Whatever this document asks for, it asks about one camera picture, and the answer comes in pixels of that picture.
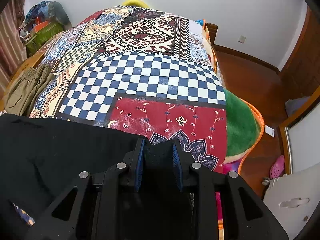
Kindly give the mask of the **pink croc shoe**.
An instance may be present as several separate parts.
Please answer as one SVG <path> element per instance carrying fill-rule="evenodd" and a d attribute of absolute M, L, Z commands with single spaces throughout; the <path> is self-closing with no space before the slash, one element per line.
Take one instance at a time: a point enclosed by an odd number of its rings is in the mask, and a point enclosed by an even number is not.
<path fill-rule="evenodd" d="M 276 179 L 278 177 L 281 176 L 281 174 L 284 172 L 285 170 L 285 157 L 283 155 L 280 155 L 275 163 L 272 165 L 272 167 L 270 168 L 270 179 Z"/>

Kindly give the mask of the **wooden lap desk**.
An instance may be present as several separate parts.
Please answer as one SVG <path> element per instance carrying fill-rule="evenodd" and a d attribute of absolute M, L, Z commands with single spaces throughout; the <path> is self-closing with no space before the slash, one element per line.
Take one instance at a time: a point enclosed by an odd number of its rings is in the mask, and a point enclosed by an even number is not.
<path fill-rule="evenodd" d="M 29 68 L 36 68 L 40 62 L 44 59 L 44 52 L 37 52 L 33 56 L 27 58 L 25 61 L 21 63 L 21 65 L 17 68 L 16 72 L 12 74 L 10 77 L 11 80 L 6 87 L 6 90 L 3 92 L 3 96 L 1 97 L 1 112 L 4 111 L 4 97 L 9 92 L 10 87 L 15 82 L 15 80 L 26 70 Z"/>

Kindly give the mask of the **red gold striped curtain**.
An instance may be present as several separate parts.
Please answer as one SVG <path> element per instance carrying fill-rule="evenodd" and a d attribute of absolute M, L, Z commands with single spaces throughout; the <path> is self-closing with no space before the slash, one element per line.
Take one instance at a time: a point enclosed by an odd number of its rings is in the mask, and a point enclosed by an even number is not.
<path fill-rule="evenodd" d="M 1 12 L 1 95 L 20 63 L 27 58 L 19 33 L 25 19 L 24 2 L 25 0 L 9 0 Z"/>

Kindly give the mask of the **yellow foam tube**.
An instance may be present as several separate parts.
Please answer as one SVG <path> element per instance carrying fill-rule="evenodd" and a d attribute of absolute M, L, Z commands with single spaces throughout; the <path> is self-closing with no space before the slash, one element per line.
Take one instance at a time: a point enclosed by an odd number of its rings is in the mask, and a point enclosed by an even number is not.
<path fill-rule="evenodd" d="M 142 0 L 125 0 L 122 3 L 122 5 L 140 7 L 140 8 L 149 8 L 149 6 Z"/>

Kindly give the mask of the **khaki folded pants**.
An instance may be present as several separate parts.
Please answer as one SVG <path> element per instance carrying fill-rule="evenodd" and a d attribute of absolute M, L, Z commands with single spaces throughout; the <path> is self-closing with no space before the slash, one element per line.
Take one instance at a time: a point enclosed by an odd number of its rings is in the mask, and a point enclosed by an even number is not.
<path fill-rule="evenodd" d="M 39 94 L 54 78 L 52 68 L 41 64 L 24 70 L 4 96 L 4 110 L 17 116 L 29 116 Z"/>

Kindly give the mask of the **white paper scrap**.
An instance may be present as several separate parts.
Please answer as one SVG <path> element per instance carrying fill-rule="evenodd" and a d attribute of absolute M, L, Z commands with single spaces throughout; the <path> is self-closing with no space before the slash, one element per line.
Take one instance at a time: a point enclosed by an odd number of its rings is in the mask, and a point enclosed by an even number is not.
<path fill-rule="evenodd" d="M 274 138 L 275 130 L 270 126 L 265 125 L 265 133 Z"/>

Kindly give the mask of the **patchwork patterned bed cover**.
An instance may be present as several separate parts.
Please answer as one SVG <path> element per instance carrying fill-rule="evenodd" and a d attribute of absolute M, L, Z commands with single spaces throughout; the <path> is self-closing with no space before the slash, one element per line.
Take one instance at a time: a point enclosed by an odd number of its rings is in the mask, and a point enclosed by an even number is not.
<path fill-rule="evenodd" d="M 226 96 L 204 41 L 202 26 L 187 18 L 122 5 L 101 11 L 43 59 L 54 78 L 25 117 L 116 129 L 153 145 L 178 140 L 222 174 Z"/>

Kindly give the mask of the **green orange fleece blanket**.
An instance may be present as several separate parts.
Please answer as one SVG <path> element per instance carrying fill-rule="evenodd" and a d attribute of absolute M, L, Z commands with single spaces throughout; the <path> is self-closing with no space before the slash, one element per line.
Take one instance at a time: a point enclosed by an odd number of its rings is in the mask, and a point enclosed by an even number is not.
<path fill-rule="evenodd" d="M 218 26 L 198 20 L 202 26 L 203 42 L 212 68 L 220 80 L 223 88 L 225 82 L 220 70 L 216 51 L 213 47 Z M 264 132 L 264 119 L 260 112 L 250 103 L 237 97 L 227 89 L 226 117 L 227 117 L 227 153 L 222 164 L 222 173 L 230 171 L 240 172 L 244 159 L 260 141 Z"/>

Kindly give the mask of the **green storage bag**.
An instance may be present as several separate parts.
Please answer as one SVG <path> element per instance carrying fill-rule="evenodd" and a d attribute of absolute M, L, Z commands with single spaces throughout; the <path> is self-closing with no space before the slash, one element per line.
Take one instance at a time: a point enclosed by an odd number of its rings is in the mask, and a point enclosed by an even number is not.
<path fill-rule="evenodd" d="M 63 26 L 55 21 L 45 21 L 35 25 L 31 30 L 31 37 L 25 44 L 27 57 L 34 55 L 48 40 L 62 31 Z"/>

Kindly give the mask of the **black pants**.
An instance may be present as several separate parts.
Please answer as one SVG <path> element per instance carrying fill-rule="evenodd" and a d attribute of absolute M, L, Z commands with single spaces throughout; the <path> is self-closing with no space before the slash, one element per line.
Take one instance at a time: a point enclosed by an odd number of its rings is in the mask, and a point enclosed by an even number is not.
<path fill-rule="evenodd" d="M 120 201 L 118 239 L 193 239 L 190 193 L 178 188 L 174 140 L 52 118 L 1 116 L 1 239 L 25 239 L 49 205 L 82 171 L 123 161 L 145 139 L 139 189 Z"/>

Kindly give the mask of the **pile of blue clothes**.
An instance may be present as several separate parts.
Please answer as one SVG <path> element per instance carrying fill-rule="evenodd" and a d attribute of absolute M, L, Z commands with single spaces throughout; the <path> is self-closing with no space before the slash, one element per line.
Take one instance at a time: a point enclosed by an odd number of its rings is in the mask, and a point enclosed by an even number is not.
<path fill-rule="evenodd" d="M 56 1 L 42 1 L 28 11 L 24 20 L 24 26 L 28 31 L 31 31 L 36 25 L 36 19 L 38 17 L 41 22 L 57 22 L 61 24 L 65 30 L 69 30 L 72 27 L 63 6 Z"/>

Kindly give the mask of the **white wall socket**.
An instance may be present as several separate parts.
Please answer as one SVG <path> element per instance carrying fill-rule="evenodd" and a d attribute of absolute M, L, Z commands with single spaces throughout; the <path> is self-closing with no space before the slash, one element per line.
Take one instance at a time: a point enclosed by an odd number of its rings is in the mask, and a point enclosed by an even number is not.
<path fill-rule="evenodd" d="M 246 38 L 244 36 L 240 35 L 238 42 L 244 44 L 245 40 L 246 40 Z"/>

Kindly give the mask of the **wooden door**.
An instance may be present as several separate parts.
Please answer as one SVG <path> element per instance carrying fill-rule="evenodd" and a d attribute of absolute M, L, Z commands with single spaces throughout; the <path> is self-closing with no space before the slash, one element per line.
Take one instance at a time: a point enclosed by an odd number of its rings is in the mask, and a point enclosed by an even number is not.
<path fill-rule="evenodd" d="M 288 115 L 285 102 L 309 98 L 319 87 L 319 19 L 308 8 L 298 41 L 279 73 L 281 124 Z"/>

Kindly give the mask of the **white plastic storage box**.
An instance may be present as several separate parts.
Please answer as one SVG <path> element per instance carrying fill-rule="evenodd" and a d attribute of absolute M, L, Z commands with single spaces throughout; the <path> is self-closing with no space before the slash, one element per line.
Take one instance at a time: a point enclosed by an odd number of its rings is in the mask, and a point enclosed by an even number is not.
<path fill-rule="evenodd" d="M 263 202 L 289 239 L 295 239 L 319 203 L 319 164 L 271 180 Z"/>

